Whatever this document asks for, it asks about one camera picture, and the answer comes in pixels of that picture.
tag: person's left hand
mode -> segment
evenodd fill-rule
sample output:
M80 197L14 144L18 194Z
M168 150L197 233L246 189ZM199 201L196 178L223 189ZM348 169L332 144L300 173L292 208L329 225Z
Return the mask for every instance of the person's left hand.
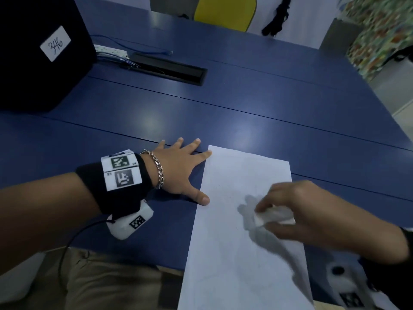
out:
M164 183L162 189L173 194L183 194L193 199L200 205L207 205L209 197L196 189L189 182L189 175L195 166L208 159L212 151L192 155L201 143L200 139L194 140L189 145L181 148L183 138L179 138L170 148L165 149L165 141L162 140L153 150L154 155L161 162L163 168ZM140 155L145 162L152 185L158 184L158 170L154 161L148 154Z

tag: chair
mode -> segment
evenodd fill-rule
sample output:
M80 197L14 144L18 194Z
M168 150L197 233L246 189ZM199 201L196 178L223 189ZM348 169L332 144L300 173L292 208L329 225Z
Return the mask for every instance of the chair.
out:
M194 20L245 32L256 5L256 0L199 0Z

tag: table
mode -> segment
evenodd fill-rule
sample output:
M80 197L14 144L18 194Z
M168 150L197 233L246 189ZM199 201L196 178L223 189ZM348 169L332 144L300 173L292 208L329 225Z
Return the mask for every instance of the table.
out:
M101 0L76 2L91 34L173 50L168 58L208 68L204 85L96 64L49 113L0 113L0 187L70 172L120 150L151 149L162 139L171 145L180 136L186 143L200 137L199 151L215 145L287 160L293 180L312 180L411 225L413 144L344 57ZM203 164L190 177L197 188L202 173ZM119 241L95 226L76 245L182 270L196 207L162 191L148 199L154 216L139 233ZM316 300L331 301L320 270L332 255L354 261L306 246Z

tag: power strip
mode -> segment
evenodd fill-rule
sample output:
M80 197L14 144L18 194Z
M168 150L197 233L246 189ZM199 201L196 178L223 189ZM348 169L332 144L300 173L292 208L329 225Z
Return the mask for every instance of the power strip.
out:
M115 49L115 48L109 48L108 46L102 46L102 45L94 45L95 50L98 53L110 53L117 55L118 57L122 57L124 59L129 59L128 53L125 50L120 50L120 49Z

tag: chain bracelet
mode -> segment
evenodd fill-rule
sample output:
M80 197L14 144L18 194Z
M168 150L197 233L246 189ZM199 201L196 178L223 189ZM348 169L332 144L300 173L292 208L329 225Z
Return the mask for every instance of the chain bracelet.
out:
M159 162L158 158L154 155L154 153L152 151L148 151L146 149L143 149L140 154L144 154L144 153L149 154L152 157L153 161L155 162L155 165L158 169L158 184L155 187L155 189L161 189L162 186L163 186L163 182L165 181L165 178L163 176L163 169L162 169L161 162Z

